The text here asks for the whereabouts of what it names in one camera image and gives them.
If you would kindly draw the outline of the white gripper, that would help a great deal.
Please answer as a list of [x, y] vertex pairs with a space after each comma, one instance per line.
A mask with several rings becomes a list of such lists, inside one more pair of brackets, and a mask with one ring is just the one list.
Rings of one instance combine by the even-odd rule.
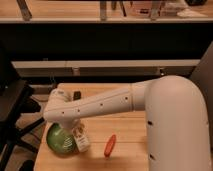
[[77, 148], [79, 152], [85, 152], [90, 147], [89, 139], [84, 131], [84, 125], [82, 123], [76, 125], [72, 129]]

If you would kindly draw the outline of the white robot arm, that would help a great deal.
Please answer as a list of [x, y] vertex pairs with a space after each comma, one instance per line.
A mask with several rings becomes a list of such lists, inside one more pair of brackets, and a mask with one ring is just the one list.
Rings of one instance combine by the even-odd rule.
[[212, 171], [205, 99], [181, 76], [132, 83], [76, 101], [56, 88], [44, 118], [71, 129], [81, 118], [132, 111], [146, 113], [149, 171]]

